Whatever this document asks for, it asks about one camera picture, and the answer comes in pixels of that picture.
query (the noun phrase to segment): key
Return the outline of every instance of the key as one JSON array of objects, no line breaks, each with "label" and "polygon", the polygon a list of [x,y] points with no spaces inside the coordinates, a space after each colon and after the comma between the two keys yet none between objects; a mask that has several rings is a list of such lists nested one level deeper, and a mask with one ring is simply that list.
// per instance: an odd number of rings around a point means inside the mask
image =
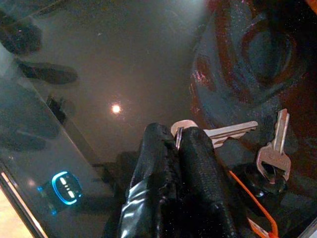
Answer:
[{"label": "key", "polygon": [[274,166],[283,171],[283,177],[286,181],[289,179],[291,170],[291,160],[284,152],[284,143],[289,123],[289,114],[287,109],[278,112],[277,123],[275,125],[275,138],[266,146],[262,147],[257,156],[257,167],[259,172],[274,184],[275,179],[263,167],[263,163]]},{"label": "key", "polygon": [[[223,143],[228,138],[238,139],[243,136],[246,132],[250,130],[255,130],[258,126],[256,121],[249,121],[242,124],[236,124],[231,126],[226,126],[222,128],[212,129],[212,130],[204,130],[207,136],[212,140],[212,145],[215,148],[221,147]],[[192,120],[181,120],[171,127],[171,133],[173,136],[177,135],[177,145],[180,146],[180,139],[179,139],[179,128],[189,128],[189,127],[198,127],[197,124]]]}]

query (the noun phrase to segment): key ring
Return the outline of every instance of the key ring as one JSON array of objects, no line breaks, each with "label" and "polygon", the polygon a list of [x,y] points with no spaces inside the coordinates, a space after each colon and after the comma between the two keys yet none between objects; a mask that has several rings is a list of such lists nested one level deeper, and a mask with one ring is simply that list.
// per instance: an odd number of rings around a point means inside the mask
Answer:
[{"label": "key ring", "polygon": [[180,142],[182,141],[182,133],[183,133],[183,127],[179,127],[177,129],[177,132],[176,132],[176,149],[179,150],[180,148]]}]

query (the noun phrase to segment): blue light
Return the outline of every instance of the blue light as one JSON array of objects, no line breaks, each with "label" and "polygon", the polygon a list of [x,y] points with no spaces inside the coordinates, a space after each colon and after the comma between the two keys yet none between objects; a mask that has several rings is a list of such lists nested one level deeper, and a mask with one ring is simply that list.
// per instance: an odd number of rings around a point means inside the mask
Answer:
[{"label": "blue light", "polygon": [[75,202],[77,202],[77,199],[74,199],[72,201],[67,201],[65,200],[60,192],[58,191],[57,187],[56,187],[56,180],[60,177],[60,176],[63,176],[65,174],[67,174],[68,172],[67,171],[63,171],[63,172],[60,172],[58,173],[57,175],[54,175],[54,177],[52,178],[52,186],[53,186],[53,189],[54,189],[54,192],[56,193],[56,195],[58,196],[58,198],[63,202],[65,203],[66,205],[72,205],[74,204]]}]

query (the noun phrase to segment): key blade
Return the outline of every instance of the key blade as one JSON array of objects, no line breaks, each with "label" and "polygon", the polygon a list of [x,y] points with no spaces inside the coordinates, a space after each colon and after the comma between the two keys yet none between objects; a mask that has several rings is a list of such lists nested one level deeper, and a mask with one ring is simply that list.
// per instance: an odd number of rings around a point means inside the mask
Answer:
[{"label": "key blade", "polygon": [[278,112],[277,123],[275,124],[275,138],[272,141],[273,150],[280,154],[284,153],[284,143],[289,123],[289,114],[287,109]]},{"label": "key blade", "polygon": [[212,140],[214,148],[221,147],[228,138],[238,139],[250,130],[255,130],[258,126],[256,121],[249,121],[242,124],[230,125],[213,130],[204,130]]}]

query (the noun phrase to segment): glass surface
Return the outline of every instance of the glass surface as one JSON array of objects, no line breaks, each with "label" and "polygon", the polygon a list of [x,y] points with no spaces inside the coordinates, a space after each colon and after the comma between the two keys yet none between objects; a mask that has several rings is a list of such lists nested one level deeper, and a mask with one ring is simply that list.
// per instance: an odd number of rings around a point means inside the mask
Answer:
[{"label": "glass surface", "polygon": [[279,217],[304,220],[317,199],[316,22],[304,1],[2,1],[1,169],[50,237],[112,237],[148,124],[256,120],[216,150],[232,168],[287,108]]}]

